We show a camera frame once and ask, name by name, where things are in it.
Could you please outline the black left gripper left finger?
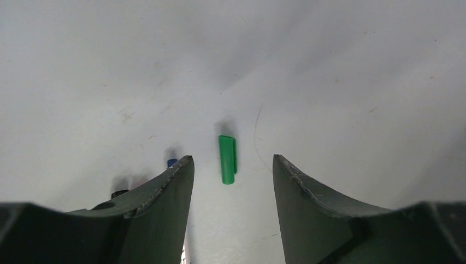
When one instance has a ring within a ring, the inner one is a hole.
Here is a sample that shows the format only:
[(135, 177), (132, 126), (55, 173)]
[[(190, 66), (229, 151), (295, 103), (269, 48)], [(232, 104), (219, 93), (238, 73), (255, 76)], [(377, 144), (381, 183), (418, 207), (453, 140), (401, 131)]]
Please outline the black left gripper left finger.
[(90, 210), (1, 203), (1, 263), (179, 263), (194, 180), (184, 156)]

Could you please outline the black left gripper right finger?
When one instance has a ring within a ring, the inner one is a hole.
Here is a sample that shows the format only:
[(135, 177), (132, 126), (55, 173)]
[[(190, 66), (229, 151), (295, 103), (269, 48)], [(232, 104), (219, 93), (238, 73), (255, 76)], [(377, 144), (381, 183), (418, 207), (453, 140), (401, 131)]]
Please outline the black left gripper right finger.
[(465, 263), (465, 202), (390, 210), (346, 196), (273, 158), (286, 263)]

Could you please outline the green marker cap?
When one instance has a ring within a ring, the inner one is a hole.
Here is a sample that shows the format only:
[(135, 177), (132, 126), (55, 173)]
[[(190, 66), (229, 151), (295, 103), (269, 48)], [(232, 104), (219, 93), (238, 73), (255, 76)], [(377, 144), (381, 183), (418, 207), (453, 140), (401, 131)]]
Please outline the green marker cap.
[(221, 179), (223, 184), (230, 185), (235, 182), (235, 175), (238, 170), (236, 139), (234, 137), (219, 135), (219, 151)]

